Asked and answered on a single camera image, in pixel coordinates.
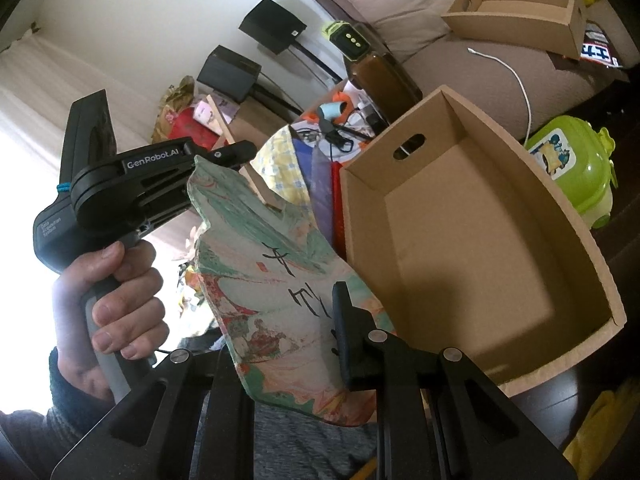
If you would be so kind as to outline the person's left hand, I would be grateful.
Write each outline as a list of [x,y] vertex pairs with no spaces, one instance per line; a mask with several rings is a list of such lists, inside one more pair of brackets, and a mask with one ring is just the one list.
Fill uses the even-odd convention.
[[[113,393],[96,354],[118,352],[127,360],[142,360],[166,341],[165,308],[156,296],[163,279],[153,268],[155,256],[153,245],[145,240],[130,249],[115,242],[78,257],[56,281],[53,317],[58,370],[79,391],[111,402]],[[82,297],[110,276],[118,287],[92,307],[98,330],[90,336]]]

